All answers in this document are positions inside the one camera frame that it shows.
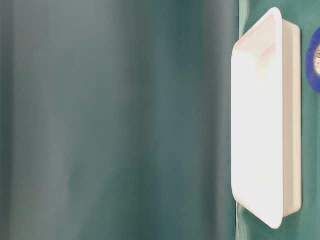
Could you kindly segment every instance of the white tray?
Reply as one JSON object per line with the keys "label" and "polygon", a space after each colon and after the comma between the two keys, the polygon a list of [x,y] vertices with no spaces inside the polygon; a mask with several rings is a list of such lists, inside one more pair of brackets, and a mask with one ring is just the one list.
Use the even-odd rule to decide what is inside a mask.
{"label": "white tray", "polygon": [[300,29],[272,8],[231,62],[233,196],[277,229],[302,206]]}

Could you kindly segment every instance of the teal background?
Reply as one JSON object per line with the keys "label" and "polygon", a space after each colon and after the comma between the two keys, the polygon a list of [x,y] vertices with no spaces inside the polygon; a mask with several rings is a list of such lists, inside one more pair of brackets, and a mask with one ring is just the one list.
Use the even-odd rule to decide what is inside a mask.
{"label": "teal background", "polygon": [[240,0],[239,36],[249,30],[270,8],[301,29],[302,63],[302,209],[288,216],[279,229],[265,225],[238,206],[237,240],[314,240],[320,238],[320,98],[308,84],[306,54],[312,35],[320,26],[317,0]]}
{"label": "teal background", "polygon": [[1,239],[235,239],[237,39],[235,0],[0,0]]}

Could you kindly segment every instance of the green fabric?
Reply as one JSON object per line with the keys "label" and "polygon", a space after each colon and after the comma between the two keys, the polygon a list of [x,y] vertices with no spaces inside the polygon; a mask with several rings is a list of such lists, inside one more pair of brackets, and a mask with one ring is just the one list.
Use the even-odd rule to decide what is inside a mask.
{"label": "green fabric", "polygon": [[237,209],[237,240],[320,239],[320,97],[308,84],[306,53],[313,33],[320,26],[318,0],[240,0],[239,34],[249,30],[270,8],[301,29],[302,63],[302,209],[273,230],[242,206]]}
{"label": "green fabric", "polygon": [[1,239],[235,239],[238,1],[1,0]]}

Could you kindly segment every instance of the green background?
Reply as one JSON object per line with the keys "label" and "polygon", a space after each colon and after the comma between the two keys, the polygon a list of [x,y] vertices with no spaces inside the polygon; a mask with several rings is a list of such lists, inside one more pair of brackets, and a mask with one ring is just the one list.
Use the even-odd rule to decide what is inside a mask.
{"label": "green background", "polygon": [[0,0],[0,35],[1,239],[235,239],[238,1]]}
{"label": "green background", "polygon": [[283,220],[277,230],[269,228],[242,206],[238,206],[237,240],[314,240],[320,238],[320,103],[319,95],[308,84],[306,53],[312,35],[320,26],[318,0],[240,0],[241,37],[270,8],[301,29],[302,69],[302,209]]}

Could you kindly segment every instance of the curtain fold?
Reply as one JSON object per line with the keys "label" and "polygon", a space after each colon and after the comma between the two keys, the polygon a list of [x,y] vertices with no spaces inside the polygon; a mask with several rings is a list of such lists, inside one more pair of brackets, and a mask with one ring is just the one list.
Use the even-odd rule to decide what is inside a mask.
{"label": "curtain fold", "polygon": [[1,0],[1,236],[235,239],[235,0]]}

